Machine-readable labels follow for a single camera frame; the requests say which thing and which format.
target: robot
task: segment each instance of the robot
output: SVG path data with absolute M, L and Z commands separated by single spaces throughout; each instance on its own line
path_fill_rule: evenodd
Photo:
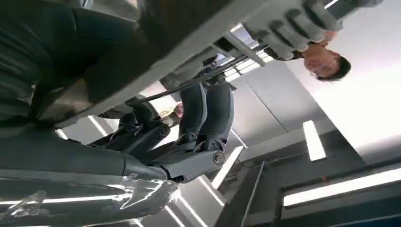
M 0 224 L 77 226 L 159 212 L 177 184 L 226 159 L 233 99 L 225 69 L 248 58 L 264 66 L 256 51 L 267 46 L 289 59 L 324 31 L 340 30 L 346 15 L 379 2 L 343 0 L 325 9 L 317 0 L 139 1 L 138 22 L 46 1 L 2 3 Z M 239 22 L 261 42 L 257 48 L 229 32 Z M 218 52 L 234 60 L 204 64 Z M 136 97 L 158 80 L 172 88 Z M 180 138 L 153 149 L 170 130 L 149 100 L 178 91 Z M 54 132 L 89 115 L 119 118 L 120 129 L 87 146 Z M 86 200 L 62 199 L 78 192 Z M 55 201 L 62 205 L 54 208 Z

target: ceiling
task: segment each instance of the ceiling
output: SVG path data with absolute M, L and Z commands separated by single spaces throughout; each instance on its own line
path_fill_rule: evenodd
M 288 67 L 367 163 L 400 155 L 401 20 L 399 0 L 361 9 L 344 21 L 328 46 L 345 56 L 352 69 L 342 81 L 310 78 L 302 61 Z
M 231 83 L 237 88 L 233 129 L 248 147 L 301 129 L 308 120 L 327 119 L 281 61 L 270 61 Z

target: fluorescent light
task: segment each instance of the fluorescent light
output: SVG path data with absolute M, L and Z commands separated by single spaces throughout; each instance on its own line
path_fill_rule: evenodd
M 238 136 L 238 134 L 234 131 L 234 129 L 230 129 L 231 133 L 239 140 L 239 142 L 242 144 L 242 146 L 246 149 L 248 149 L 248 146 L 242 141 L 241 137 Z
M 138 221 L 137 219 L 133 219 L 132 221 L 134 222 L 135 225 L 139 227 L 144 227 L 143 224 L 141 224 L 140 221 Z
M 237 78 L 239 78 L 241 75 L 239 74 L 239 73 L 233 73 L 233 74 L 231 74 L 230 76 L 228 76 L 228 77 L 226 77 L 226 81 L 227 82 L 231 82 L 231 81 L 233 81 L 233 80 L 235 80 L 235 79 L 237 79 Z
M 164 208 L 165 208 L 165 209 L 167 210 L 167 212 L 174 218 L 174 220 L 177 222 L 177 224 L 178 224 L 180 227 L 185 227 L 185 225 L 182 223 L 182 221 L 177 217 L 177 215 L 174 214 L 174 212 L 173 212 L 168 206 L 165 206 Z
M 236 25 L 235 27 L 233 27 L 233 29 L 230 30 L 230 32 L 235 32 L 236 30 L 242 28 L 242 24 L 239 23 L 238 25 Z
M 195 219 L 202 225 L 203 227 L 209 227 L 206 223 L 199 217 L 199 215 L 192 209 L 189 203 L 182 197 L 179 196 L 178 199 L 184 204 L 184 206 L 189 210 L 189 212 L 195 217 Z
M 56 133 L 60 136 L 60 138 L 63 138 L 65 140 L 68 140 L 67 135 L 61 130 L 61 129 L 57 129 Z
M 227 61 L 221 63 L 220 66 L 226 65 L 226 64 L 228 64 L 230 61 L 232 61 L 232 60 L 234 60 L 234 59 L 235 59 L 235 58 L 230 58 L 230 59 L 228 59 Z
M 304 122 L 303 126 L 309 158 L 311 161 L 326 158 L 326 153 L 324 152 L 322 142 L 320 141 L 319 134 L 317 134 L 313 121 Z
M 327 5 L 325 5 L 324 6 L 324 8 L 325 9 L 327 9 L 327 8 L 330 8 L 332 5 L 334 5 L 336 2 L 338 2 L 339 0 L 333 0 L 333 1 L 331 1 L 329 4 L 327 4 Z
M 198 180 L 205 186 L 208 192 L 214 197 L 214 199 L 220 204 L 220 206 L 224 207 L 223 201 L 214 193 L 214 191 L 209 187 L 208 183 L 206 183 L 202 176 L 198 177 Z
M 108 135 L 107 132 L 102 128 L 102 126 L 100 126 L 99 122 L 97 122 L 97 120 L 93 116 L 88 116 L 88 118 L 103 136 Z
M 291 206 L 399 180 L 401 180 L 401 168 L 287 195 L 283 204 Z
M 233 152 L 231 152 L 230 156 L 226 160 L 226 162 L 221 167 L 220 171 L 217 173 L 216 177 L 213 179 L 212 186 L 217 189 L 223 182 L 224 178 L 227 176 L 231 167 L 234 165 L 241 151 L 244 149 L 243 146 L 236 147 Z

